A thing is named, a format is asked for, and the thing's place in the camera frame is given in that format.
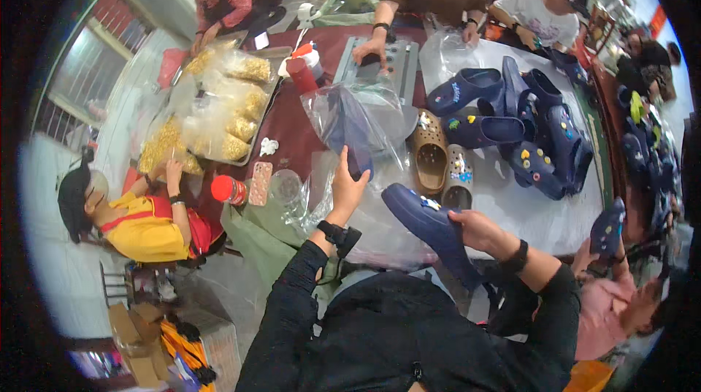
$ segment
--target red tablecloth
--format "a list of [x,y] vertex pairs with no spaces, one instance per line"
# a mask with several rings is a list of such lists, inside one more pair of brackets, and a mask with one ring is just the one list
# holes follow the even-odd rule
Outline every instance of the red tablecloth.
[[[272,34],[268,38],[270,46],[294,46],[300,30]],[[352,27],[321,27],[312,28],[302,38],[302,43],[314,41],[318,46],[321,65],[333,80],[338,68],[346,42],[351,36],[370,37],[371,25],[355,25]],[[397,28],[397,37],[405,38],[423,46],[426,33],[422,28]],[[424,79],[420,71],[416,72],[413,104],[425,107]],[[280,142],[280,148],[272,156],[261,158],[260,142],[267,137]],[[302,101],[292,81],[283,81],[277,90],[277,95],[261,125],[258,138],[253,144],[253,156],[246,166],[234,167],[220,164],[217,171],[230,175],[239,180],[249,179],[253,175],[253,166],[259,160],[273,164],[273,171],[289,168],[296,172],[304,181],[311,171],[311,153],[327,150],[319,140],[307,118]]]

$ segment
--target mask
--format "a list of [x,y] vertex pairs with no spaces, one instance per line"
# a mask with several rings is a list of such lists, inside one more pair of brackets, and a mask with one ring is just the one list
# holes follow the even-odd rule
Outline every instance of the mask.
[[93,193],[101,193],[107,197],[110,192],[110,183],[107,182],[107,177],[102,174],[102,171],[90,170],[90,189],[93,189]]

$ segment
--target black shirt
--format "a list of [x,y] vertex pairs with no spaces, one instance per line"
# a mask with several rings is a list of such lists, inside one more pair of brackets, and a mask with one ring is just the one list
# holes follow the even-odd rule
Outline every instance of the black shirt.
[[315,274],[326,264],[306,241],[273,284],[241,369],[239,391],[561,391],[574,364],[580,292],[561,266],[525,343],[488,334],[460,316],[430,281],[386,272],[330,303],[312,325]]

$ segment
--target plastic jar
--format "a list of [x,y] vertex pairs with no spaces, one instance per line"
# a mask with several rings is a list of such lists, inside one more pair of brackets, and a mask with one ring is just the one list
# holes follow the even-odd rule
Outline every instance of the plastic jar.
[[212,196],[220,202],[239,206],[246,202],[246,184],[229,176],[217,176],[212,180]]

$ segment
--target red bag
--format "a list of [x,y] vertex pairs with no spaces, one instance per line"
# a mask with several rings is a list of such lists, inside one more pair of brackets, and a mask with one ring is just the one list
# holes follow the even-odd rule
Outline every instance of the red bag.
[[163,51],[161,72],[158,74],[158,84],[161,86],[161,89],[166,89],[171,85],[173,76],[187,55],[188,51],[179,50],[178,48],[168,48]]

